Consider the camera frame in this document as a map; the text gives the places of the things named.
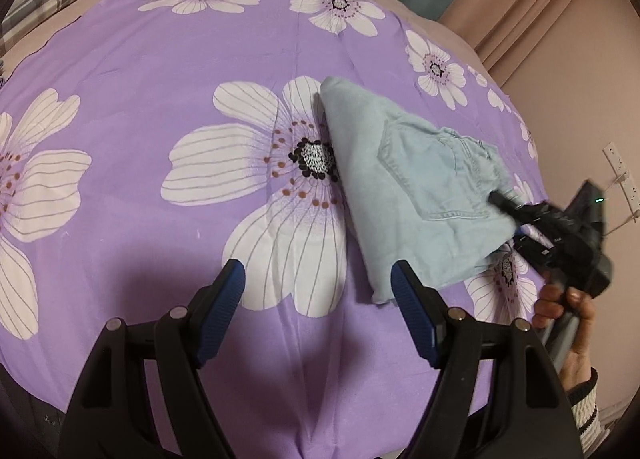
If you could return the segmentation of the striped right sleeve forearm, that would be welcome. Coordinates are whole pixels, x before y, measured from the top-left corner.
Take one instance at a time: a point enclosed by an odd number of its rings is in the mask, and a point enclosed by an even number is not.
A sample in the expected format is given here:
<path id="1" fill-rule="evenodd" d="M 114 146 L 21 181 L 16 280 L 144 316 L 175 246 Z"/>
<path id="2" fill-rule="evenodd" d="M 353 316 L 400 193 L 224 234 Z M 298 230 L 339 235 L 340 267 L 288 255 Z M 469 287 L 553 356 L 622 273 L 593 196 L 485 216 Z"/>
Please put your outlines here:
<path id="1" fill-rule="evenodd" d="M 600 419 L 597 405 L 598 379 L 597 370 L 591 368 L 590 379 L 579 383 L 567 393 L 585 458 L 589 458 L 610 434 Z"/>

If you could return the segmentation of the person's right hand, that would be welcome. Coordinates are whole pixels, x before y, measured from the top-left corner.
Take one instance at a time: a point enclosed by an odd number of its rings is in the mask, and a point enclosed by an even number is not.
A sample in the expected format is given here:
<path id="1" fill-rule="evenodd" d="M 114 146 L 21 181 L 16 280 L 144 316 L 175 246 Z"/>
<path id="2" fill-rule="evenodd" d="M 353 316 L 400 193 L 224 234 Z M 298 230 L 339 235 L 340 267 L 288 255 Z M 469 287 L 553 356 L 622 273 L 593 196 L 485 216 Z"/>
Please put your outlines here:
<path id="1" fill-rule="evenodd" d="M 534 304 L 532 323 L 535 329 L 546 329 L 551 321 L 564 314 L 565 307 L 573 309 L 579 319 L 572 347 L 559 372 L 564 390 L 568 392 L 591 378 L 590 343 L 596 322 L 596 305 L 592 297 L 575 288 L 562 291 L 557 285 L 546 283 Z"/>

